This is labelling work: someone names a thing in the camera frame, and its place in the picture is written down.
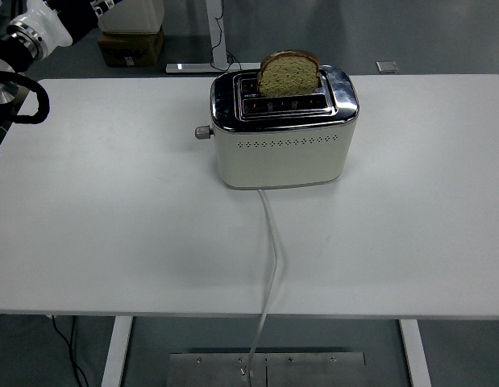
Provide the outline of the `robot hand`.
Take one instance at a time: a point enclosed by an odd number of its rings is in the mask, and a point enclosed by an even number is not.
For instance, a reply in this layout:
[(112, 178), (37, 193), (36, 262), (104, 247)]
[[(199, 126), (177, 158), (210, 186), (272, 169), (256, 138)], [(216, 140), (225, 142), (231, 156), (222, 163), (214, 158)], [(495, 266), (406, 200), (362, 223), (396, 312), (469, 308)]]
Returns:
[(118, 1), (28, 1), (27, 11), (10, 21), (6, 33), (22, 42), (33, 58), (43, 59), (55, 48), (75, 44), (118, 4)]

